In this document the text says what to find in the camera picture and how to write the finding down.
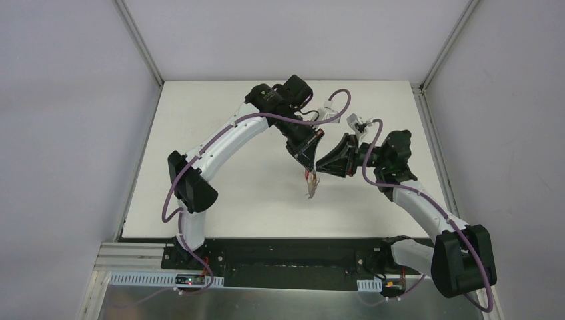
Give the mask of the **metal keyring with red handle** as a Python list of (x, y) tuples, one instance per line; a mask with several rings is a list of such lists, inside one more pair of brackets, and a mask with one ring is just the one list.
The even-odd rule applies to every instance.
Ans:
[(318, 187), (318, 184), (319, 184), (319, 183), (318, 183), (317, 185), (311, 185), (311, 184), (309, 184), (308, 181), (307, 181), (307, 174), (308, 174), (308, 172), (310, 172), (310, 171), (307, 170), (307, 169), (304, 171), (304, 178), (305, 178), (305, 180), (306, 180), (306, 186), (307, 186), (307, 194), (306, 194), (306, 196), (308, 197), (308, 199), (312, 199), (312, 198), (315, 196), (315, 193), (316, 193), (316, 190), (317, 190), (317, 187)]

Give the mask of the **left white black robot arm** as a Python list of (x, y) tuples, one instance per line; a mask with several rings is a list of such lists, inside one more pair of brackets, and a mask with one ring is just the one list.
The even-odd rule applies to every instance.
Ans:
[(276, 127), (286, 138), (286, 150), (292, 158), (305, 170), (314, 171), (324, 132), (297, 115), (312, 97), (311, 87), (297, 75), (283, 84), (256, 85), (222, 129), (185, 154), (169, 154), (171, 188), (167, 196), (176, 197), (180, 207), (177, 241), (181, 248), (177, 259), (186, 269), (196, 269), (203, 261), (199, 247), (204, 243), (205, 212), (219, 196), (211, 179), (253, 137)]

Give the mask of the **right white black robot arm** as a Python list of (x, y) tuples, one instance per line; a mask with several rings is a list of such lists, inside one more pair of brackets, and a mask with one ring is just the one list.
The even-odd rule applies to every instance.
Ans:
[(494, 307), (492, 286), (497, 282), (496, 267), (488, 230), (470, 225), (449, 213), (425, 190), (412, 173), (408, 160), (411, 132), (393, 131), (383, 144), (360, 144), (355, 135), (346, 134), (316, 169), (338, 177), (361, 171), (366, 182), (378, 187), (391, 202), (403, 208), (427, 233), (433, 246), (400, 236), (389, 241), (378, 255), (379, 267), (395, 273), (403, 266), (432, 278), (438, 291), (447, 298), (484, 289), (488, 301), (485, 312)]

